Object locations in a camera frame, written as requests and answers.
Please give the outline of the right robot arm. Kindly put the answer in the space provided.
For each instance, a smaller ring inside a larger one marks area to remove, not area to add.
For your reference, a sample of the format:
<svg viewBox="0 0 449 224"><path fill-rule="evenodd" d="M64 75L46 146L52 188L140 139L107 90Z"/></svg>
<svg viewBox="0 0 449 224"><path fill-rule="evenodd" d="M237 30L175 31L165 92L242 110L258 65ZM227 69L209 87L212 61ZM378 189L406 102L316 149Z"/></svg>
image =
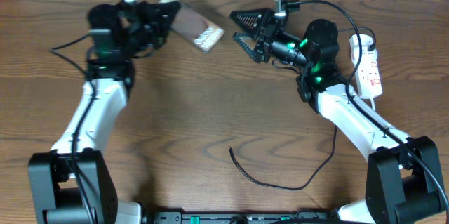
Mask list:
<svg viewBox="0 0 449 224"><path fill-rule="evenodd" d="M233 11L240 27L234 41L255 62L293 70L305 103L334 123L368 163L365 197L341 206L336 223L414 223L448 211L448 197L435 143L412 138L376 113L373 98L382 92L376 38L356 25L350 39L354 70L344 77L335 59L339 52L335 23L312 21L303 37L285 31L299 1L277 0L274 8Z"/></svg>

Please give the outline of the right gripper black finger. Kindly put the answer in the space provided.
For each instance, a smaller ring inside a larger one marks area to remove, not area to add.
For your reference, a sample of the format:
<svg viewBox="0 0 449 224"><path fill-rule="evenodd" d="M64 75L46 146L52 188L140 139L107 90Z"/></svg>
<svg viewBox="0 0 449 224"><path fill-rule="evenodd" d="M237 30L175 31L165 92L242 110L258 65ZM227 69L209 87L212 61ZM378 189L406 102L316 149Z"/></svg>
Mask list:
<svg viewBox="0 0 449 224"><path fill-rule="evenodd" d="M247 11L232 11L229 17L244 33L258 35L266 21L272 17L272 10L259 8Z"/></svg>
<svg viewBox="0 0 449 224"><path fill-rule="evenodd" d="M261 55L246 42L247 40L252 39L251 36L246 33L235 32L232 38L254 62L261 62Z"/></svg>

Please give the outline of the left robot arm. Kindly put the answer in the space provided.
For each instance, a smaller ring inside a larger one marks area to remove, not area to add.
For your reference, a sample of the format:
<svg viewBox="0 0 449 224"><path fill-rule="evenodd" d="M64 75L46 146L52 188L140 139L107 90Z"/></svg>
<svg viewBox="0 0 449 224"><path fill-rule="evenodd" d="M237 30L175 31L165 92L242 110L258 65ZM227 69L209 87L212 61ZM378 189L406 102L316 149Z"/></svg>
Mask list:
<svg viewBox="0 0 449 224"><path fill-rule="evenodd" d="M134 86L134 61L167 39L180 4L122 0L89 10L83 94L60 139L27 171L39 223L150 223L143 205L118 198L103 153Z"/></svg>

